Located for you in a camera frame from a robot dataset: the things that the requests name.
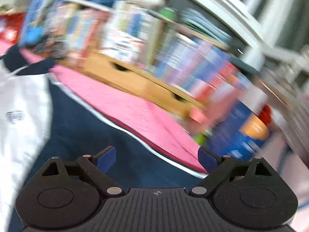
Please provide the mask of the white and navy jacket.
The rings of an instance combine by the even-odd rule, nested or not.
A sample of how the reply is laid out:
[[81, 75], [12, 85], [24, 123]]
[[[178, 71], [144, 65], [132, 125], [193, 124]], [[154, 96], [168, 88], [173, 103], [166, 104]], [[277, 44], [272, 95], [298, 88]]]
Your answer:
[[146, 143], [57, 85], [51, 58], [1, 45], [1, 231], [20, 231], [15, 200], [51, 157], [75, 160], [108, 146], [108, 175], [123, 188], [190, 187], [197, 177], [153, 154]]

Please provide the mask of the blue cardboard box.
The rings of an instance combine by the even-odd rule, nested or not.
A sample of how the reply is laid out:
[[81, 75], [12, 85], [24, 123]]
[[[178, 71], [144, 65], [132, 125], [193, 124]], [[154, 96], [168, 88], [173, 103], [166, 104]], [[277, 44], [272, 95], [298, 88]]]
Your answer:
[[218, 156], [230, 155], [239, 161], [251, 159], [270, 136], [272, 111], [268, 96], [254, 87], [232, 108], [214, 129], [206, 148]]

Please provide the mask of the pink bunny towel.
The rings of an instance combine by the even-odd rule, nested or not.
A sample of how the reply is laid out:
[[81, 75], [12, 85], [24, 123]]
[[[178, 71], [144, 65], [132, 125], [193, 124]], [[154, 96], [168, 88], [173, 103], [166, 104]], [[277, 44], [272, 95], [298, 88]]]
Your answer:
[[199, 145], [160, 107], [60, 65], [51, 73], [71, 97], [130, 131], [156, 156], [197, 177], [206, 174], [197, 159]]

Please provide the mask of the wooden drawer organizer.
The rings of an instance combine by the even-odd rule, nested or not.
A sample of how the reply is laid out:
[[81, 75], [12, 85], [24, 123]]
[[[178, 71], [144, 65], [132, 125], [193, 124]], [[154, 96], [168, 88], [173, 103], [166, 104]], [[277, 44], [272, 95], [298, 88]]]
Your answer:
[[187, 117], [194, 107], [203, 108], [202, 103], [180, 89], [144, 73], [132, 64], [97, 52], [91, 52], [81, 68], [75, 68], [67, 59], [59, 64], [118, 90], [149, 100], [180, 117]]

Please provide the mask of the row of books right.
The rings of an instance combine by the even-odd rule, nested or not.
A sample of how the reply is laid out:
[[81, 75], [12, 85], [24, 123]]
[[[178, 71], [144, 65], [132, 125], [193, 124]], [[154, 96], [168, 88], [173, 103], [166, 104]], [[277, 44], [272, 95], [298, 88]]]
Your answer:
[[204, 103], [237, 73], [229, 47], [182, 24], [175, 9], [153, 11], [116, 1], [106, 33], [120, 30], [143, 40], [137, 68]]

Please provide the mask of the row of books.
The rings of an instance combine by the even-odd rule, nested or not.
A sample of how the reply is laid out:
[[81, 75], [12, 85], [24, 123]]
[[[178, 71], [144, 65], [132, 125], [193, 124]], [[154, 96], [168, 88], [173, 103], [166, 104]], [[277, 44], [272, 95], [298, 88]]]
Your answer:
[[68, 54], [61, 60], [81, 68], [109, 14], [108, 8], [87, 0], [32, 0], [18, 44], [34, 51], [35, 45], [25, 46], [24, 39], [32, 28], [42, 26], [45, 34], [41, 41], [66, 41]]
[[137, 68], [204, 103], [237, 73], [229, 47], [182, 24], [175, 9], [153, 11], [116, 1], [106, 33], [120, 30], [143, 40]]

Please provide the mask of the miniature black bicycle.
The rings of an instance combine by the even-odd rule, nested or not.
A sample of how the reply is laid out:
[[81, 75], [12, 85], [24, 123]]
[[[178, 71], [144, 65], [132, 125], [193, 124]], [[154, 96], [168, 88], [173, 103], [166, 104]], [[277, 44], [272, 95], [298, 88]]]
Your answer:
[[36, 53], [45, 54], [48, 57], [54, 59], [63, 59], [68, 54], [68, 45], [64, 40], [56, 40], [51, 44], [47, 44], [46, 41], [41, 41], [34, 47]]

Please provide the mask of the white colourful card box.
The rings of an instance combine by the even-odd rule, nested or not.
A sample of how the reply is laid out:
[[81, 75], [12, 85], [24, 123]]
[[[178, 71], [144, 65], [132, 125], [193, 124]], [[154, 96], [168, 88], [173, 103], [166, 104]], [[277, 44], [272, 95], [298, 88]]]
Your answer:
[[143, 46], [143, 40], [126, 32], [114, 30], [105, 34], [99, 53], [126, 63], [135, 63]]

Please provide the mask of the row of books left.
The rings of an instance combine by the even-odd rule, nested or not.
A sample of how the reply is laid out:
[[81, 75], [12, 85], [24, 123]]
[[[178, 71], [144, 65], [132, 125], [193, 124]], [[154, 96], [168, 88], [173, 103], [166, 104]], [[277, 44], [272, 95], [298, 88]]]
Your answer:
[[45, 34], [41, 41], [66, 41], [68, 54], [61, 60], [81, 68], [109, 14], [108, 8], [87, 0], [32, 0], [18, 44], [34, 51], [35, 45], [25, 46], [24, 39], [32, 28], [42, 26]]

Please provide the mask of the red plastic crate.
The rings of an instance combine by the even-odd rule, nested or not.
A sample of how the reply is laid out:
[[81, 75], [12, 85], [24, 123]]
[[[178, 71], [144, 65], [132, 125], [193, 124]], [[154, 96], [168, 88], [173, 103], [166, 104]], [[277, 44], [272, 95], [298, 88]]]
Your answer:
[[25, 13], [1, 15], [0, 37], [6, 43], [16, 44], [22, 29]]

